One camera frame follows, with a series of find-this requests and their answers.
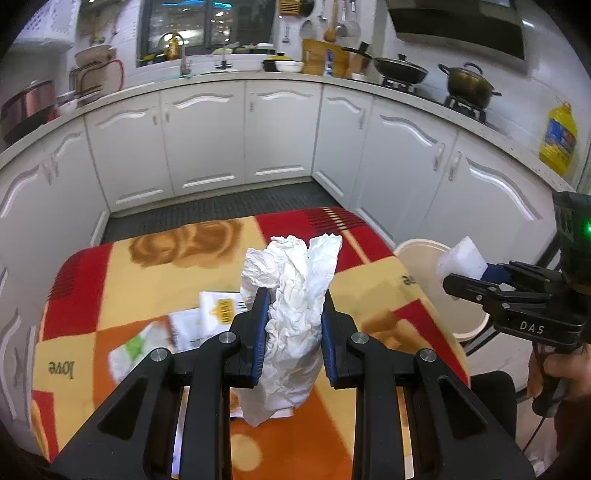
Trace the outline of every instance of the brass kettle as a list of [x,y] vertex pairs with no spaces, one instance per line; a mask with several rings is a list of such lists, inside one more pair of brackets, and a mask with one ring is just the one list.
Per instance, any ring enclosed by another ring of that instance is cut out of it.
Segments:
[[181,57],[181,44],[178,41],[180,39],[180,41],[184,42],[184,39],[182,38],[180,33],[176,31],[166,32],[160,38],[162,39],[166,35],[170,34],[172,35],[172,38],[166,42],[166,45],[168,46],[164,46],[162,52],[164,53],[164,56],[167,60],[177,60]]

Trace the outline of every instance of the yellow container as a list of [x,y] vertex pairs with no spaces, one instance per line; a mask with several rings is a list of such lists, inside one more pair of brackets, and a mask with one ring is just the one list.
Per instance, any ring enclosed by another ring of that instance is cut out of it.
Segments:
[[577,125],[574,123],[571,106],[568,102],[562,102],[548,115],[540,160],[559,175],[564,175],[570,167],[576,144]]

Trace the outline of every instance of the crumpled tissue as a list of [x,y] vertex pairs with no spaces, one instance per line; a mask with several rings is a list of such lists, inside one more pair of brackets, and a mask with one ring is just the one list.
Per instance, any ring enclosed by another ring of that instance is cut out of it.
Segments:
[[488,268],[486,260],[469,236],[439,257],[435,272],[443,281],[451,273],[480,280]]
[[310,395],[322,366],[320,315],[335,276],[341,236],[271,237],[263,251],[249,248],[240,294],[250,309],[256,290],[272,292],[262,374],[252,389],[237,389],[244,419],[261,424],[282,408],[297,408]]

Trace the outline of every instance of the kitchen cabinet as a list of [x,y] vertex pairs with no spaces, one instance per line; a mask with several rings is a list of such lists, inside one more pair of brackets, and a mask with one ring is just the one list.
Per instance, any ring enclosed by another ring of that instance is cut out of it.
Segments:
[[361,162],[373,97],[327,85],[322,94],[312,176],[348,208]]
[[0,257],[39,308],[62,263],[98,244],[108,218],[82,118],[2,169]]
[[173,196],[160,118],[158,92],[86,115],[96,171],[111,211]]
[[391,246],[413,238],[457,135],[451,124],[375,99],[350,210]]
[[176,196],[245,181],[244,82],[164,90],[164,142]]
[[30,408],[40,320],[41,309],[0,259],[0,419],[19,446],[37,454]]
[[246,181],[311,175],[320,85],[281,80],[246,83]]
[[532,263],[555,232],[550,189],[497,148],[460,132],[418,236],[449,246],[470,236],[487,262]]

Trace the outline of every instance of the screw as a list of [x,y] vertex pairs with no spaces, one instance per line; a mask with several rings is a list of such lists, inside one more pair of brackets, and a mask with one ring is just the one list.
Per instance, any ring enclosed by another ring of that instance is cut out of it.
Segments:
[[168,357],[166,348],[156,348],[150,352],[150,358],[155,362],[161,362],[166,357]]
[[437,354],[430,348],[424,348],[421,350],[419,356],[426,362],[434,362],[437,359]]
[[354,343],[363,345],[364,343],[369,342],[369,335],[367,333],[355,332],[351,335],[351,340],[353,340]]
[[236,340],[236,334],[234,332],[223,332],[220,333],[217,339],[222,343],[232,343],[234,340]]

